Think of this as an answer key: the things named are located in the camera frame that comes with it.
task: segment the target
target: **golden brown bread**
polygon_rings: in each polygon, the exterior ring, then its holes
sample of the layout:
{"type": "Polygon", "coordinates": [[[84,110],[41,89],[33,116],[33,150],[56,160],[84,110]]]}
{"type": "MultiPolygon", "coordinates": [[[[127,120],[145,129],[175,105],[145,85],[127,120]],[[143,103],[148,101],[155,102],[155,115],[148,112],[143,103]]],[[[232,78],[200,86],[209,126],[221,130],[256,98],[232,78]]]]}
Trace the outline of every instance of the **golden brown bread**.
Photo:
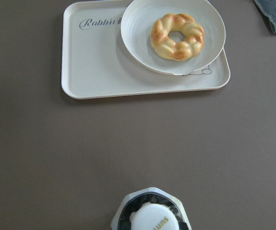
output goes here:
{"type": "Polygon", "coordinates": [[[184,13],[168,13],[158,19],[150,33],[151,44],[156,53],[165,59],[184,61],[198,55],[204,44],[204,30],[201,25],[184,13]],[[168,37],[171,31],[180,31],[186,39],[175,42],[168,37]]]}

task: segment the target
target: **white tray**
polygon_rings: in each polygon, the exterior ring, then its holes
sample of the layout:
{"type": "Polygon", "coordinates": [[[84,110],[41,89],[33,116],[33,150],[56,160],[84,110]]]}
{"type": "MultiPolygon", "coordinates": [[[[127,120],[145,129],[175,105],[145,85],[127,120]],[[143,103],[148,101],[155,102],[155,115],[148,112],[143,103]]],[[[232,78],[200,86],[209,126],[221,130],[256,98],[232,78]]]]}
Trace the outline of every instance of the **white tray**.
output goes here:
{"type": "Polygon", "coordinates": [[[75,99],[163,92],[214,90],[230,78],[224,50],[188,76],[153,72],[138,63],[120,35],[120,20],[132,0],[101,0],[70,5],[63,17],[61,84],[75,99]]]}

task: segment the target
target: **white round lid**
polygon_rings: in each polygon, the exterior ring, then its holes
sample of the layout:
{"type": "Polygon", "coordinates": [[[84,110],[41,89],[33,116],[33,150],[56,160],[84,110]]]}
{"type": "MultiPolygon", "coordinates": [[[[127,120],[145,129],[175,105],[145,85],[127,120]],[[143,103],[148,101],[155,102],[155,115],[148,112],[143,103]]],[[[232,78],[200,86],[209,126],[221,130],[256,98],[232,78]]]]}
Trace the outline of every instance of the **white round lid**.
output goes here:
{"type": "Polygon", "coordinates": [[[168,207],[145,204],[131,217],[131,230],[179,230],[178,222],[168,207]]]}

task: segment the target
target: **bread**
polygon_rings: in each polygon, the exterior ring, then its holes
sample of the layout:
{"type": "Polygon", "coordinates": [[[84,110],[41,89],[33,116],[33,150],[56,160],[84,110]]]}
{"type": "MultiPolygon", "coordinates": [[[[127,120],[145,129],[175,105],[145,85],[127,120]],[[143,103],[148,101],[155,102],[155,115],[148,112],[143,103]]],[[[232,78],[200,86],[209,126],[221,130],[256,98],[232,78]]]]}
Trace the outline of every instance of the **bread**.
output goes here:
{"type": "Polygon", "coordinates": [[[152,47],[162,58],[185,61],[200,53],[204,45],[204,29],[187,14],[168,13],[154,23],[150,38],[152,47]],[[173,41],[168,37],[171,31],[183,33],[186,39],[173,41]]]}

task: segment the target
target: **gray table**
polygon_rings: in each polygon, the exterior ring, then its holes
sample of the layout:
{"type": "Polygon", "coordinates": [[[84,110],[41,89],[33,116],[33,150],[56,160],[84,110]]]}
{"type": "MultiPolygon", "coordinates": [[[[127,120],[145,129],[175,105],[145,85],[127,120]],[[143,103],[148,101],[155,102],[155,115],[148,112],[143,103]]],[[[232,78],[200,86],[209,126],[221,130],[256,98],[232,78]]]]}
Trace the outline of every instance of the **gray table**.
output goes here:
{"type": "Polygon", "coordinates": [[[60,86],[73,0],[0,0],[0,230],[109,229],[156,186],[194,230],[276,230],[276,35],[252,0],[211,0],[229,83],[75,100],[60,86]]]}

